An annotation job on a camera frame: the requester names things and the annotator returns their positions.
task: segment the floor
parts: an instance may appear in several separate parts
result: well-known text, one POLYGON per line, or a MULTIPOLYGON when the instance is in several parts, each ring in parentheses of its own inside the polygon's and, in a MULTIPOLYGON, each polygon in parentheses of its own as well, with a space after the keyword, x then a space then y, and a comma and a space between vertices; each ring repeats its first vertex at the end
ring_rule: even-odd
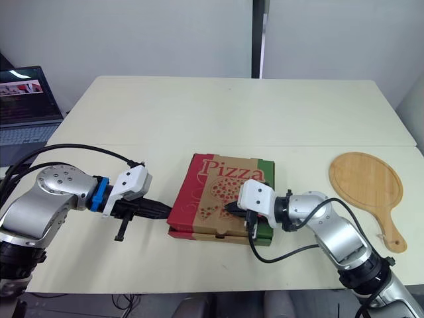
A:
MULTIPOLYGON (((421 306, 424 306, 424 285, 409 286, 421 306)), ((129 317, 170 318, 180 302, 189 294, 148 294, 140 296, 138 305, 129 317)), ((217 317, 219 318, 261 318, 264 292, 223 292, 216 293, 217 317)), ((348 290, 298 290, 290 291, 296 318, 351 318, 359 303, 348 290)), ((111 295, 70 294, 57 298, 39 298, 30 293, 21 297, 28 304, 25 317, 45 318, 93 318, 122 317, 123 311, 115 308, 111 295)), ((120 305, 125 299, 119 299, 120 305)))

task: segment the pizza box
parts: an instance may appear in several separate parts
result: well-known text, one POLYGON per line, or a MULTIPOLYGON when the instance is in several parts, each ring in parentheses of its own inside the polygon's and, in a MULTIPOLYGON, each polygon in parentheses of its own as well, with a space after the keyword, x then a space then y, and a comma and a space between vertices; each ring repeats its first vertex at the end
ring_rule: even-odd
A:
MULTIPOLYGON (((237 201, 240 186, 249 179, 274 188, 274 162, 262 159, 194 154, 168 217, 168 234, 177 239, 248 244, 244 219, 224 206, 237 201)), ((273 230, 259 218, 255 244, 269 246, 273 230)))

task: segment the cable connector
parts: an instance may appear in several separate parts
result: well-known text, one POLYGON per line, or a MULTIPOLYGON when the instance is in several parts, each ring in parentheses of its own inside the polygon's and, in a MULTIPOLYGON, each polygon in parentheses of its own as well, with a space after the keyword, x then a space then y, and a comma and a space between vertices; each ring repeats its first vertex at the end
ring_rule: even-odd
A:
POLYGON ((247 233, 256 238, 256 232, 258 230, 258 214, 255 211, 247 210, 246 212, 246 221, 244 222, 247 233))
POLYGON ((130 168, 134 168, 134 167, 137 167, 137 166, 143 166, 143 167, 145 167, 145 166, 146 166, 146 165, 144 164, 144 161, 142 161, 142 162, 136 162, 136 161, 134 161, 134 160, 128 160, 127 164, 128 164, 128 166, 129 166, 130 168))

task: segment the white table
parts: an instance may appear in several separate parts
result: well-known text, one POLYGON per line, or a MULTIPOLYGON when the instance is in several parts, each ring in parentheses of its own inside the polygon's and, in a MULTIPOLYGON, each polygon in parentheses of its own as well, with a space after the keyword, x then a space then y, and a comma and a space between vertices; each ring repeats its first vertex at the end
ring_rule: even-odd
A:
MULTIPOLYGON (((101 145, 144 160, 153 175, 146 197, 168 205, 174 203, 194 152, 273 160, 279 193, 289 187, 294 193, 318 190, 328 196, 336 195, 328 179, 336 156, 348 151, 373 154, 403 182, 403 199, 393 218, 408 243, 406 252, 390 253, 377 236, 381 231, 373 217, 353 210, 371 243, 383 255, 395 256, 394 272, 402 282, 424 283, 424 213, 419 209, 424 159, 371 81, 100 77, 49 140, 59 142, 101 145)), ((112 184, 127 168, 115 158, 79 149, 51 151, 36 163, 53 160, 109 176, 112 184)), ((26 177, 8 203, 33 183, 34 174, 26 177)), ((136 218, 124 242, 115 242, 119 225, 99 213, 70 211, 28 290, 162 293, 342 287, 319 249, 263 264, 247 246, 169 237, 163 220, 136 218)), ((276 230, 271 247, 258 249, 273 257, 313 242, 308 229, 276 230)))
MULTIPOLYGON (((153 175, 147 198, 173 204, 194 152, 256 157, 276 162, 276 190, 294 193, 319 190, 336 195, 328 179, 329 164, 337 155, 362 151, 378 156, 399 174, 403 199, 393 211, 394 222, 408 243, 401 254, 390 253, 377 235, 377 222, 364 211, 353 209, 371 243, 392 255, 394 272, 404 284, 423 284, 424 213, 422 201, 424 159, 415 147, 247 147, 186 146, 167 148, 147 144, 106 146, 135 160, 145 160, 153 175)), ((88 174, 111 176, 126 169, 124 163, 86 150, 58 150, 38 157, 37 162, 63 160, 88 174)), ((22 194, 34 175, 13 194, 22 194)), ((343 208, 335 209, 348 218, 343 208)), ((276 264, 263 264, 248 246, 218 242, 178 240, 167 235, 165 221, 136 218, 125 240, 115 242, 119 221, 102 219, 100 213, 70 211, 66 224, 48 247, 48 258, 34 271, 32 292, 67 293, 162 293, 233 290, 284 290, 341 288, 337 271, 319 250, 308 250, 276 264)), ((276 230, 271 247, 259 247, 265 257, 279 256, 314 242, 309 229, 297 233, 276 230)))
POLYGON ((50 144, 415 146, 373 81, 101 76, 50 144))

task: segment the black cable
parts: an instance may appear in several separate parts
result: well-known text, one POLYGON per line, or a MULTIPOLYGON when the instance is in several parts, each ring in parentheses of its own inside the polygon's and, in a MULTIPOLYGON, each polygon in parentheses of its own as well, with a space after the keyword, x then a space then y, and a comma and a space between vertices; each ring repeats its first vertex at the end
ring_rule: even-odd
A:
POLYGON ((127 309, 127 311, 124 313, 124 315, 123 315, 123 318, 128 318, 129 317, 129 315, 130 315, 130 313, 138 306, 138 305, 140 305, 140 303, 141 303, 141 299, 140 299, 140 296, 139 295, 133 295, 133 294, 131 294, 132 296, 133 296, 133 299, 132 300, 134 300, 134 298, 135 298, 135 301, 134 302, 131 302, 131 306, 130 306, 130 308, 128 308, 127 309))
POLYGON ((64 297, 64 296, 67 295, 67 293, 61 293, 59 295, 54 295, 54 296, 44 296, 44 295, 39 295, 37 293, 30 293, 30 294, 35 296, 35 297, 38 297, 38 298, 46 298, 46 299, 48 299, 48 298, 59 298, 59 297, 64 297))
POLYGON ((391 279, 392 279, 392 271, 389 270, 386 280, 382 282, 380 287, 374 293, 372 293, 370 297, 368 297, 366 301, 364 301, 364 303, 362 303, 362 305, 359 307, 358 311, 356 312, 355 318, 360 318, 360 316, 364 314, 364 312, 368 309, 372 301, 377 298, 378 294, 382 292, 382 290, 387 286, 387 284, 390 282, 391 279))
POLYGON ((16 171, 19 169, 19 167, 22 164, 24 164, 28 159, 31 159, 33 156, 36 156, 36 155, 41 154, 43 152, 46 152, 46 151, 49 151, 49 150, 54 150, 54 149, 61 149, 61 148, 88 149, 88 150, 92 150, 92 151, 101 152, 103 154, 108 154, 110 156, 121 159, 122 161, 125 161, 129 165, 130 168, 134 168, 135 166, 138 166, 140 164, 142 164, 142 165, 144 164, 143 162, 138 163, 138 162, 129 160, 128 158, 125 158, 124 156, 121 156, 120 154, 117 154, 116 152, 106 150, 106 149, 102 149, 102 148, 99 148, 99 147, 88 146, 86 144, 53 144, 52 146, 46 146, 44 148, 40 148, 40 149, 37 149, 37 150, 31 152, 30 154, 26 155, 24 158, 21 158, 16 164, 14 164, 12 166, 12 168, 9 169, 5 178, 3 179, 3 181, 0 184, 0 193, 3 193, 3 190, 6 186, 6 184, 9 183, 10 179, 16 173, 16 171))
POLYGON ((280 260, 283 260, 287 257, 293 256, 294 254, 297 254, 297 253, 302 252, 304 250, 309 250, 310 248, 319 247, 318 244, 307 245, 307 246, 298 248, 297 250, 293 250, 290 253, 281 255, 280 257, 273 258, 271 260, 267 260, 266 258, 261 257, 261 255, 259 255, 258 251, 256 250, 256 247, 255 247, 254 242, 253 242, 252 233, 248 233, 248 239, 249 239, 250 248, 252 249, 253 254, 256 256, 256 258, 259 259, 261 262, 267 263, 267 264, 278 262, 280 260))
POLYGON ((112 296, 112 303, 113 303, 113 305, 114 305, 117 309, 119 309, 119 310, 126 310, 126 309, 128 309, 128 308, 130 307, 130 304, 131 304, 131 301, 130 301, 130 300, 128 301, 128 305, 127 305, 126 307, 121 307, 121 306, 119 305, 119 298, 120 298, 120 296, 121 296, 121 295, 118 295, 118 298, 117 298, 117 300, 116 300, 116 301, 115 301, 114 295, 112 294, 111 296, 112 296))
POLYGON ((67 164, 67 163, 64 163, 64 162, 45 162, 43 164, 37 164, 33 167, 30 167, 30 168, 26 169, 25 171, 21 172, 20 174, 18 174, 17 176, 15 176, 14 178, 10 179, 9 183, 5 186, 5 189, 1 193, 0 207, 2 207, 3 204, 6 202, 11 188, 14 187, 20 179, 22 179, 27 174, 29 174, 29 173, 37 170, 37 169, 41 169, 41 168, 49 167, 49 166, 57 166, 59 164, 61 164, 61 165, 65 164, 65 165, 71 166, 70 164, 67 164))

